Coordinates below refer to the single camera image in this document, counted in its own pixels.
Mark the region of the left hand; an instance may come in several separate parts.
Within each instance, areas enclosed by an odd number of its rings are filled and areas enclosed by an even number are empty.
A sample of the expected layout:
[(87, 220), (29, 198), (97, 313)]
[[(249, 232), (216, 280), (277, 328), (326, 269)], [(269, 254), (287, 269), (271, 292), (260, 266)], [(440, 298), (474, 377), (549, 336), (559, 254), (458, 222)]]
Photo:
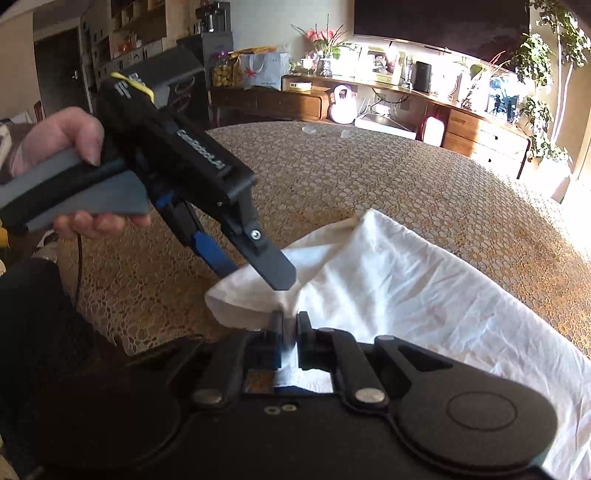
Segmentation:
[[(12, 179), (57, 153), (74, 148), (78, 156), (95, 167), (100, 165), (104, 129), (101, 123), (78, 107), (68, 107), (32, 126), (25, 134), (10, 131), (13, 142), (8, 154), (1, 157), (1, 178)], [(122, 217), (112, 213), (93, 216), (86, 211), (60, 216), (53, 222), (53, 230), (62, 238), (81, 235), (100, 239), (121, 233), (130, 222), (147, 227), (151, 218), (146, 215)]]

